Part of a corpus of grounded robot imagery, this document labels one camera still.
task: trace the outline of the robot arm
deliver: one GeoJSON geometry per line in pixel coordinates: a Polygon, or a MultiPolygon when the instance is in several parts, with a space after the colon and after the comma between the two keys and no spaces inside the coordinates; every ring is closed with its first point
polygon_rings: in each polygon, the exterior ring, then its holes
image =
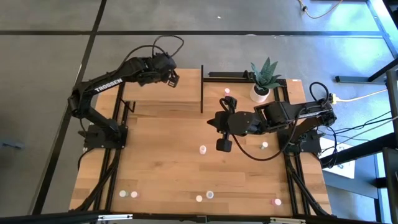
{"type": "Polygon", "coordinates": [[[107,119],[92,108],[93,96],[124,82],[138,82],[140,86],[164,82],[176,87],[179,79],[174,71],[176,67],[173,58],[167,53],[156,54],[153,58],[134,57],[125,61],[115,71],[77,84],[68,98],[72,116],[86,118],[94,124],[89,127],[87,133],[80,132],[86,138],[85,147],[115,148],[124,145],[121,128],[125,127],[118,126],[114,119],[107,119]]]}
{"type": "Polygon", "coordinates": [[[216,112],[215,118],[207,121],[214,126],[219,133],[223,133],[223,138],[217,140],[216,149],[219,151],[231,151],[232,142],[228,140],[230,134],[245,136],[247,134],[265,134],[265,133],[288,133],[290,125],[297,119],[306,120],[296,127],[296,130],[290,140],[290,145],[301,144],[304,138],[314,138],[314,133],[309,133],[318,126],[330,126],[336,116],[329,103],[324,104],[321,101],[301,103],[291,105],[287,102],[272,102],[260,105],[254,108],[254,112],[239,111],[235,113],[237,101],[230,96],[220,100],[220,103],[226,103],[228,109],[223,106],[224,111],[216,112]]]}

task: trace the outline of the gray floor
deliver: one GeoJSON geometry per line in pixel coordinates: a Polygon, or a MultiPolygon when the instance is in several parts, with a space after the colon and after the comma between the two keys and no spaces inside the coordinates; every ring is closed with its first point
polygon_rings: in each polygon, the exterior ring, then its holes
{"type": "MultiPolygon", "coordinates": [[[[312,14],[334,2],[305,1],[312,14]]],[[[381,0],[374,0],[380,8],[381,0]]],[[[90,30],[100,5],[90,1],[0,2],[0,29],[90,30]]],[[[389,21],[383,14],[381,19],[389,21]]],[[[294,0],[218,1],[108,1],[100,30],[377,30],[365,3],[344,2],[318,20],[303,16],[294,0]]],[[[380,38],[287,36],[182,36],[184,48],[175,56],[180,68],[200,68],[205,73],[242,71],[249,63],[259,66],[267,57],[279,61],[277,73],[303,80],[307,100],[313,81],[326,84],[348,99],[385,88],[382,85],[337,84],[335,75],[369,76],[393,58],[380,38]]],[[[0,137],[23,142],[26,148],[0,150],[0,216],[25,215],[30,208],[53,143],[67,96],[75,81],[87,36],[0,35],[0,137]]],[[[95,40],[85,80],[117,67],[130,49],[150,44],[154,36],[100,36],[95,40]]],[[[176,40],[159,45],[172,52],[176,40]]],[[[149,55],[141,50],[137,55],[149,55]]],[[[321,88],[315,91],[323,96],[321,88]]],[[[389,111],[386,93],[334,106],[335,129],[355,126],[389,111]]],[[[64,212],[76,177],[82,138],[74,119],[63,145],[45,213],[64,212]]],[[[386,125],[361,138],[373,139],[392,131],[386,125]]],[[[348,133],[352,136],[358,132],[348,133]]],[[[333,213],[343,218],[374,220],[373,201],[328,188],[333,213]],[[359,210],[358,204],[366,204],[359,210]]]]}

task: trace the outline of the small cup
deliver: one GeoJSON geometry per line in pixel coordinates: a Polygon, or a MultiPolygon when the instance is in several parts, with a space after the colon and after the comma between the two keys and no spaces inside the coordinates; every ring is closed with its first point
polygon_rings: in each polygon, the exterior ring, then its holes
{"type": "Polygon", "coordinates": [[[260,146],[260,149],[266,149],[268,147],[268,142],[263,142],[260,146]]]}
{"type": "Polygon", "coordinates": [[[198,195],[197,196],[197,202],[201,202],[202,200],[203,200],[203,198],[200,195],[198,195]]]}
{"type": "Polygon", "coordinates": [[[224,90],[224,96],[229,96],[231,90],[229,90],[229,88],[225,88],[224,90]]]}
{"type": "Polygon", "coordinates": [[[282,205],[282,201],[279,198],[272,199],[272,204],[276,206],[282,205]]]}
{"type": "Polygon", "coordinates": [[[119,196],[120,197],[128,197],[129,196],[129,192],[125,191],[125,190],[121,190],[119,192],[119,196]]]}
{"type": "Polygon", "coordinates": [[[208,191],[206,192],[206,198],[212,199],[213,197],[214,197],[214,192],[208,190],[208,191]]]}
{"type": "Polygon", "coordinates": [[[138,197],[138,193],[137,192],[131,192],[131,197],[132,198],[137,198],[138,197]]]}
{"type": "Polygon", "coordinates": [[[200,147],[199,147],[199,153],[200,153],[201,155],[206,154],[206,146],[200,146],[200,147]]]}

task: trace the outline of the white pot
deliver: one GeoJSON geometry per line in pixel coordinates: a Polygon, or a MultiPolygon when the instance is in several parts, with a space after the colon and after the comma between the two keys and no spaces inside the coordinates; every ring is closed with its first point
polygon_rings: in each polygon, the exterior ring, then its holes
{"type": "Polygon", "coordinates": [[[262,96],[262,95],[258,95],[256,93],[256,91],[254,91],[254,87],[255,86],[256,86],[256,84],[254,84],[253,87],[250,90],[250,98],[252,99],[252,101],[254,101],[256,103],[262,103],[262,102],[264,102],[267,99],[267,97],[269,96],[269,93],[271,92],[271,90],[268,90],[267,95],[262,96]]]}

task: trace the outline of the wooden table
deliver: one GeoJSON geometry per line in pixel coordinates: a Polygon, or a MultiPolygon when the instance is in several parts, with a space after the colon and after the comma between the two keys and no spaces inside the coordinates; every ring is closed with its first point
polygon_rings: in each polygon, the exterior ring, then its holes
{"type": "MultiPolygon", "coordinates": [[[[129,134],[121,153],[111,211],[291,216],[283,156],[256,162],[246,157],[235,143],[230,153],[217,151],[216,140],[221,135],[206,123],[216,111],[222,110],[218,101],[224,97],[225,88],[231,89],[231,96],[238,100],[237,110],[253,111],[257,104],[249,97],[252,84],[205,82],[203,113],[200,113],[200,70],[179,69],[177,73],[180,83],[176,88],[163,83],[143,88],[136,83],[126,84],[123,98],[135,101],[136,106],[127,120],[129,134]],[[201,145],[207,147],[205,155],[199,153],[201,145]],[[137,191],[139,197],[122,198],[120,190],[137,191]],[[211,200],[205,197],[208,190],[215,193],[211,200]],[[197,195],[203,197],[201,203],[196,202],[197,195]],[[280,198],[282,205],[273,206],[274,198],[280,198]]],[[[305,101],[300,80],[287,80],[287,89],[291,103],[305,101]]],[[[111,117],[116,93],[117,88],[102,92],[96,110],[111,117]]],[[[273,92],[265,103],[270,101],[274,101],[273,92]]],[[[276,133],[238,140],[256,157],[269,157],[279,150],[276,133]],[[263,141],[269,147],[260,150],[263,141]]],[[[96,149],[82,159],[70,208],[79,206],[93,190],[103,154],[103,149],[96,149]]],[[[323,209],[331,212],[320,163],[311,154],[302,154],[301,158],[306,186],[323,209]]],[[[300,192],[297,186],[295,189],[302,213],[300,192]]],[[[101,208],[105,198],[102,197],[101,208]]]]}

